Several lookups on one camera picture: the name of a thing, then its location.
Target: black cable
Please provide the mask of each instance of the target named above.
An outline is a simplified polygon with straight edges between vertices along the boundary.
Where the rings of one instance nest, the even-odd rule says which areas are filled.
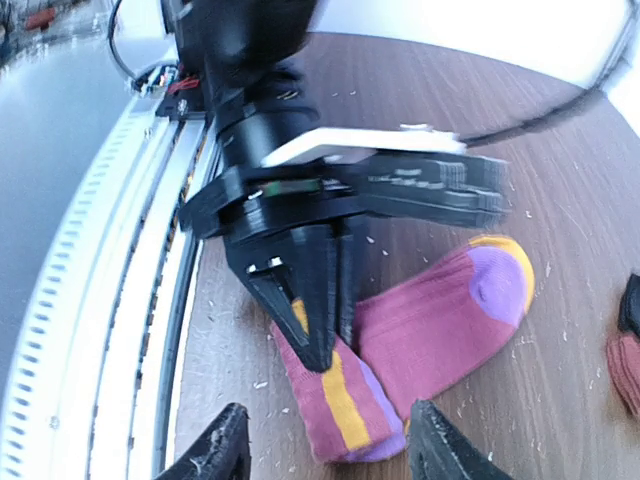
[[[136,75],[133,70],[131,70],[127,64],[124,62],[120,53],[118,53],[118,49],[115,44],[115,32],[116,32],[116,21],[118,17],[118,10],[120,10],[120,5],[122,4],[122,0],[116,0],[113,4],[113,8],[111,9],[111,15],[109,16],[109,24],[107,28],[107,40],[109,42],[109,50],[111,51],[111,56],[115,61],[116,65],[120,69],[120,71],[131,81],[132,88],[139,92],[143,85],[149,79],[149,76],[157,69],[161,67],[171,67],[176,66],[175,63],[167,63],[167,62],[157,62],[153,65],[147,67],[141,74]]]
[[[577,94],[575,97],[566,100],[559,105],[543,111],[542,113],[521,120],[511,126],[503,127],[498,130],[485,133],[476,133],[460,138],[462,143],[468,147],[479,147],[482,145],[490,145],[492,143],[501,142],[510,138],[515,138],[525,133],[545,129],[551,126],[551,122],[559,120],[566,114],[574,112],[574,110],[587,101],[592,100],[595,95],[618,70],[624,61],[624,56],[632,45],[632,39],[637,33],[638,17],[640,16],[640,3],[636,0],[628,0],[630,11],[622,27],[613,48],[609,52],[602,69],[595,77],[591,85]]]

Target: yellow stripe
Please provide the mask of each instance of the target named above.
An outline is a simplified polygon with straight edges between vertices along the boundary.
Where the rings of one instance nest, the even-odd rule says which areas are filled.
[[[536,289],[536,277],[533,272],[533,266],[529,257],[522,249],[520,244],[513,238],[505,237],[504,235],[484,235],[469,240],[469,244],[472,247],[491,246],[498,247],[508,253],[510,253],[520,264],[524,271],[524,276],[527,279],[527,303],[525,304],[525,313],[529,311],[531,302],[533,301],[533,295]]]
[[[309,335],[309,319],[307,318],[307,312],[304,309],[304,302],[296,298],[293,302],[291,302],[291,308],[293,309],[293,313],[298,318],[304,333]]]
[[[347,449],[353,451],[371,445],[364,419],[347,391],[342,359],[335,350],[331,368],[322,374],[322,388]]]

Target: white wall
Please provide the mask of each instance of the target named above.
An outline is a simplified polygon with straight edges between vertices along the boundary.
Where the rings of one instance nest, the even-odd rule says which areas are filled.
[[[126,33],[162,35],[159,0],[124,0]],[[586,86],[625,18],[627,0],[328,0],[322,32],[412,40],[472,52]],[[640,133],[640,53],[611,89]]]

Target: wooden table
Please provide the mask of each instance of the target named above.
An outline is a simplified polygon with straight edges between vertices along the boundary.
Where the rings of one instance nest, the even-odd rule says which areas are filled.
[[[301,57],[332,126],[426,122],[467,133],[576,92],[513,65],[388,39],[314,35]],[[603,349],[627,277],[640,264],[640,139],[602,98],[551,130],[474,153],[511,162],[513,211],[496,231],[529,253],[536,298],[512,341],[436,403],[516,479],[638,478],[640,429],[612,391]],[[415,275],[478,233],[372,220],[362,296]],[[221,242],[209,241],[189,331],[177,453],[237,401],[251,415],[252,480],[409,479],[405,455],[373,465],[313,464],[268,322],[227,269]],[[254,382],[268,385],[256,389]]]

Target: sock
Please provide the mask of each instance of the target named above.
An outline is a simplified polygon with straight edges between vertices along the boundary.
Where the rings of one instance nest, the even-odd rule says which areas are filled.
[[[524,252],[508,251],[522,249],[504,237],[483,238],[504,245],[476,239],[479,246],[358,304],[360,356],[403,420],[416,400],[433,398],[497,353],[530,304],[533,268]]]
[[[607,364],[623,403],[640,418],[640,343],[635,334],[616,334],[607,340]]]
[[[304,328],[302,302],[295,301],[293,308]],[[313,373],[302,365],[275,324],[271,331],[316,461],[377,462],[404,450],[402,421],[371,369],[340,338],[331,368]]]
[[[469,245],[472,247],[497,247],[508,252],[518,261],[527,280],[527,302],[524,307],[524,312],[527,313],[531,308],[536,290],[536,276],[533,272],[533,265],[520,244],[513,238],[504,235],[481,235],[469,240]]]
[[[633,273],[620,300],[618,329],[622,332],[631,331],[640,338],[640,277]]]

